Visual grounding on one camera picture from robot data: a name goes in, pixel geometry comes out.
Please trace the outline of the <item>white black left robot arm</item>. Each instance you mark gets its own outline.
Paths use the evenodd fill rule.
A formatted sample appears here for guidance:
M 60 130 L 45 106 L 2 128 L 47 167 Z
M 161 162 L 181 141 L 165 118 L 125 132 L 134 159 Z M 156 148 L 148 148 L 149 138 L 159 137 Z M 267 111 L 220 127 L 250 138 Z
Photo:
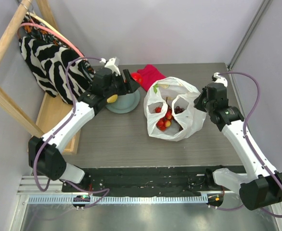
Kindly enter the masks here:
M 64 160 L 64 148 L 108 104 L 110 97 L 131 96 L 139 87 L 127 69 L 118 76 L 110 68 L 98 69 L 90 87 L 80 95 L 71 112 L 42 137 L 33 136 L 29 140 L 29 166 L 51 180 L 69 181 L 77 191 L 86 191 L 89 179 L 84 170 Z

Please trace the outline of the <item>red yellow strawberry bunch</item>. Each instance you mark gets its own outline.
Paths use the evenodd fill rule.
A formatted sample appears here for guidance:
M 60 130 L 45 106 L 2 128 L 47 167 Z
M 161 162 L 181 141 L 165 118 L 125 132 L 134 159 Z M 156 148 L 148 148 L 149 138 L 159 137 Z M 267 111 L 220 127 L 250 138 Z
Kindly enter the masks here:
M 173 115 L 172 115 L 172 107 L 171 107 L 171 104 L 169 103 L 169 98 L 166 97 L 165 101 L 167 103 L 167 112 L 156 123 L 156 127 L 162 132 L 164 132 L 167 128 L 169 128 L 171 126 L 172 120 L 174 118 Z

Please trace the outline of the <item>white lemon print plastic bag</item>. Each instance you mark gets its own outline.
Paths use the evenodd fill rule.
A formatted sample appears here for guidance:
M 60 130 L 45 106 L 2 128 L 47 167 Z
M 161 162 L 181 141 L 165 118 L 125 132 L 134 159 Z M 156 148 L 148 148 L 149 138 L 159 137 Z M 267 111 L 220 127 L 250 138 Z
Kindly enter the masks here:
M 200 95 L 190 83 L 176 77 L 156 81 L 144 98 L 148 135 L 166 141 L 189 138 L 203 127 L 206 113 L 194 108 Z

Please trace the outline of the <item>dark purple grape bunch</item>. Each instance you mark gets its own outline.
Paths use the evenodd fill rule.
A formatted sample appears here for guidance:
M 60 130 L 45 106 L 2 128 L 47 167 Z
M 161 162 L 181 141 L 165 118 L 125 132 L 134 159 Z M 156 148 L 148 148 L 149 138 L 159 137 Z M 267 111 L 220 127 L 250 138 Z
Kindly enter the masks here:
M 184 111 L 185 109 L 184 108 L 181 108 L 179 106 L 176 106 L 175 109 L 174 109 L 174 113 L 175 114 L 180 114 Z

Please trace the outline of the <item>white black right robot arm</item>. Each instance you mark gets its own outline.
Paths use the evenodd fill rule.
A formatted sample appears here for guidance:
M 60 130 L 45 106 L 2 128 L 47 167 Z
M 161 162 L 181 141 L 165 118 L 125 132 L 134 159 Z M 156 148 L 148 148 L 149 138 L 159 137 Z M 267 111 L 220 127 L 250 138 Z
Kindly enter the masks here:
M 219 186 L 238 194 L 249 210 L 282 202 L 282 172 L 266 159 L 237 107 L 228 105 L 227 88 L 222 83 L 210 83 L 194 100 L 194 107 L 208 113 L 210 120 L 229 140 L 238 154 L 246 175 L 232 172 L 226 167 L 207 170 L 205 186 L 215 190 Z

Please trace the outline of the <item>red apple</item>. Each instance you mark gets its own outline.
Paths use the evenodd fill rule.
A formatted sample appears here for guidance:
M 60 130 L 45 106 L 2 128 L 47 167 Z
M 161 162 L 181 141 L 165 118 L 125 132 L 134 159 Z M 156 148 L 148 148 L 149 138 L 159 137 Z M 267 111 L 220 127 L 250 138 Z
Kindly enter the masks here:
M 138 82 L 140 85 L 142 85 L 143 78 L 142 78 L 141 74 L 135 72 L 135 73 L 131 73 L 130 75 L 136 82 Z

